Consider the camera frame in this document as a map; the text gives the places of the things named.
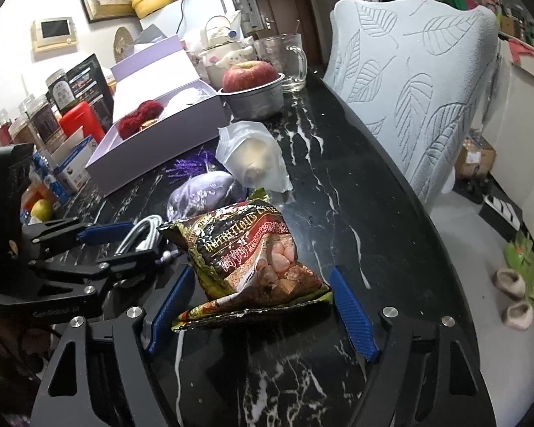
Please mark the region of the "lavender open gift box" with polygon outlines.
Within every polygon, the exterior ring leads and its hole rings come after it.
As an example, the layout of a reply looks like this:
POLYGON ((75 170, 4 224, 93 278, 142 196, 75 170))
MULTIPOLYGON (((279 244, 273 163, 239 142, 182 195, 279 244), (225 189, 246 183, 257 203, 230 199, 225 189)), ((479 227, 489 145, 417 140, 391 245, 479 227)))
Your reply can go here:
POLYGON ((112 126, 87 164, 105 196, 217 137, 229 123, 217 92, 200 79, 176 36, 137 46, 111 72, 112 126))

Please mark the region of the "purple satin sachet with tassel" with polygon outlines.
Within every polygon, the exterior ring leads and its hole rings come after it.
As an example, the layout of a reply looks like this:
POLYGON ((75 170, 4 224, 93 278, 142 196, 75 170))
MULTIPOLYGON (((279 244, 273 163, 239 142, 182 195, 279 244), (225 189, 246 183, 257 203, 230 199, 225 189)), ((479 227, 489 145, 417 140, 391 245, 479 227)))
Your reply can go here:
POLYGON ((248 189, 205 148, 176 159, 166 169, 166 175, 172 185, 176 184, 167 204, 170 222, 189 219, 248 197, 248 189))

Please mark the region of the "yellow lemon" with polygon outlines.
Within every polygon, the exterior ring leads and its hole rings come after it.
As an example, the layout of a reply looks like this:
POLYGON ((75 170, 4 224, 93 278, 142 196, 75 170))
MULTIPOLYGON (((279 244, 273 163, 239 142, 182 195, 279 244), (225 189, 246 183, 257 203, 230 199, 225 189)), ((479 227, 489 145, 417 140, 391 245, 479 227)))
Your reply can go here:
POLYGON ((51 201, 41 199, 31 207, 31 218, 41 223, 46 223, 54 218, 54 204, 51 201))

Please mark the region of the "red fluffy soft toy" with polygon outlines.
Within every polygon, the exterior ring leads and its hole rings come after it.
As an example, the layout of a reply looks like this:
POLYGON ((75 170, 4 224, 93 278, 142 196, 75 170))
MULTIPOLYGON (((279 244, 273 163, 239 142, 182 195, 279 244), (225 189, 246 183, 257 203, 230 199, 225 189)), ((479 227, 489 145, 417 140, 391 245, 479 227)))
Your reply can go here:
POLYGON ((159 118, 164 106, 156 100, 148 100, 138 105, 133 112, 121 118, 116 124, 118 135, 126 140, 139 132, 141 125, 152 118, 159 118))

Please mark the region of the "white refrigerator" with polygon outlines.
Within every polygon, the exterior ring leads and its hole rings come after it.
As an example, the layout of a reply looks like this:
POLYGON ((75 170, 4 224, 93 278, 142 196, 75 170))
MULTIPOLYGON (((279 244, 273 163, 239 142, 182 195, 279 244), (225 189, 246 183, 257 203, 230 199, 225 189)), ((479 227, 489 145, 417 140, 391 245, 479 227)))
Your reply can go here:
POLYGON ((141 28, 157 27, 165 36, 200 42, 205 26, 227 25, 237 15, 233 0, 177 0, 141 19, 141 28))

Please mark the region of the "glass mug with stirrer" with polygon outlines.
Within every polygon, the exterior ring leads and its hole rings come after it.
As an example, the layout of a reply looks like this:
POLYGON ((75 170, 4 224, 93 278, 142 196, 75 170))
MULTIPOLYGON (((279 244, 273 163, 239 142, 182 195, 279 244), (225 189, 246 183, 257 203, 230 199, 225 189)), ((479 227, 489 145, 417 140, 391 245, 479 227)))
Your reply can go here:
POLYGON ((305 88, 309 65, 300 34, 257 39, 255 51, 260 60, 269 62, 284 75, 282 89, 285 93, 295 94, 305 88))

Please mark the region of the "clear zip plastic bag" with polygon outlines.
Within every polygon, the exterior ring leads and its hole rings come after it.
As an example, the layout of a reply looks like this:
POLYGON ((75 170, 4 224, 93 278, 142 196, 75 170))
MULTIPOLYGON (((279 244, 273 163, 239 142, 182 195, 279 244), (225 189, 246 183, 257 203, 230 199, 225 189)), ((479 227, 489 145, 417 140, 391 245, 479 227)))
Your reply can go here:
POLYGON ((293 190, 282 149, 259 121, 236 121, 220 128, 216 159, 244 187, 276 193, 293 190))

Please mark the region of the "red plastic container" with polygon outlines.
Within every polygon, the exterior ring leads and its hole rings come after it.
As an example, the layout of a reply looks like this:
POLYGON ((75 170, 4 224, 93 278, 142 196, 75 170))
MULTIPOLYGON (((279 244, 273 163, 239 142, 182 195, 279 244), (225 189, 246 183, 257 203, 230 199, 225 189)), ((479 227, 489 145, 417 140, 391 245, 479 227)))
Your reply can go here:
POLYGON ((83 128, 84 137, 92 136, 97 144, 100 144, 105 137, 104 129, 95 111, 85 101, 79 102, 67 111, 59 123, 67 137, 73 135, 79 128, 83 128))

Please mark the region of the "red gold candy packet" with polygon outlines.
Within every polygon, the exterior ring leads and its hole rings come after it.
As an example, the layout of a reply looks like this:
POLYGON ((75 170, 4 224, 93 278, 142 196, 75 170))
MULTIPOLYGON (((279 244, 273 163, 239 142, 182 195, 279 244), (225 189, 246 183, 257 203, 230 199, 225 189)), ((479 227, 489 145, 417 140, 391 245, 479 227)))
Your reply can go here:
POLYGON ((144 122, 142 125, 141 125, 141 130, 145 130, 146 128, 152 126, 152 125, 155 125, 155 123, 157 123, 159 120, 158 118, 152 118, 152 120, 149 120, 149 121, 146 121, 144 122))

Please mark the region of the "pink fuzzy slippers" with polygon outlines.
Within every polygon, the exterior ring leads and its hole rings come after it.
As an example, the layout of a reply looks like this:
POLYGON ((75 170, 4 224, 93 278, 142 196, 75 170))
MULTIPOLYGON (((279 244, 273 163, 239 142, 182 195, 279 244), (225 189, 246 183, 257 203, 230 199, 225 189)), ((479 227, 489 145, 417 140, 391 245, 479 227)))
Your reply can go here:
POLYGON ((502 313, 503 325, 517 331, 527 331, 534 322, 534 308, 526 299, 525 280, 516 270, 502 268, 496 271, 492 281, 496 289, 512 299, 502 313))

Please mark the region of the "white cabinet counter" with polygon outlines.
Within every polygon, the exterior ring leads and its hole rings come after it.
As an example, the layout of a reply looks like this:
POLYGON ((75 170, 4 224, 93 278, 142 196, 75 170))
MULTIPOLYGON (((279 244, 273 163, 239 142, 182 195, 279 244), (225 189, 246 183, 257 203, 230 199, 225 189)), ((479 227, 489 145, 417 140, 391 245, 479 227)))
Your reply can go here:
POLYGON ((505 33, 492 83, 455 166, 460 178, 491 175, 523 212, 534 239, 534 48, 505 33))

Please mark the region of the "green slippers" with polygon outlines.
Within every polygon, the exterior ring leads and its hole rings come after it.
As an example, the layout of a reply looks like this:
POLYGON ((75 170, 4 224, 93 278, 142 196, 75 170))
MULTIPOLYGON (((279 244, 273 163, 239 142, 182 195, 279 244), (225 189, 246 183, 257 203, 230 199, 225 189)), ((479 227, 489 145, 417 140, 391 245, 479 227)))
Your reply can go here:
POLYGON ((519 230, 504 248, 507 266, 517 271, 526 283, 525 299, 534 308, 534 240, 519 230))

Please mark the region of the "small metal bowl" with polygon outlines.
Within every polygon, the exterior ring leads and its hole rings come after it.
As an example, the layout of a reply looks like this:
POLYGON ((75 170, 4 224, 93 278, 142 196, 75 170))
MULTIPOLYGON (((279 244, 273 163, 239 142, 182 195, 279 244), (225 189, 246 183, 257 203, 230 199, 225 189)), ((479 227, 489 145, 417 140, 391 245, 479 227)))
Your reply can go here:
POLYGON ((248 90, 225 93, 223 89, 218 95, 229 106, 236 121, 263 121, 282 111, 284 105, 282 80, 284 74, 265 85, 248 90))

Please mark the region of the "colourful shrimp snack bag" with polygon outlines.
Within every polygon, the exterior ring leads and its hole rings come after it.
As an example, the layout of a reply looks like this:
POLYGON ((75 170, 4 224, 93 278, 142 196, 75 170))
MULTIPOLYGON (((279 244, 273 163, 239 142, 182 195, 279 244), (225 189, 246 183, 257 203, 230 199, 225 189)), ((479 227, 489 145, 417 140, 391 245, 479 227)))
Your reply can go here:
POLYGON ((298 260, 286 220, 262 188, 159 231, 188 253, 207 297, 175 317, 175 332, 332 299, 328 283, 298 260))

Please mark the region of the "black snack pouch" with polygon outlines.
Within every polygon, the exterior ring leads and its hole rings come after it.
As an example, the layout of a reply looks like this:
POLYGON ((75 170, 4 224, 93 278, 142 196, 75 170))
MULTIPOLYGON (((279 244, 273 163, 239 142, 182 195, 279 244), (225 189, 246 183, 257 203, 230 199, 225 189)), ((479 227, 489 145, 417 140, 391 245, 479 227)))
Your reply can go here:
POLYGON ((70 68, 66 75, 78 103, 88 102, 102 127, 108 128, 114 111, 114 99, 97 56, 90 55, 79 65, 70 68))

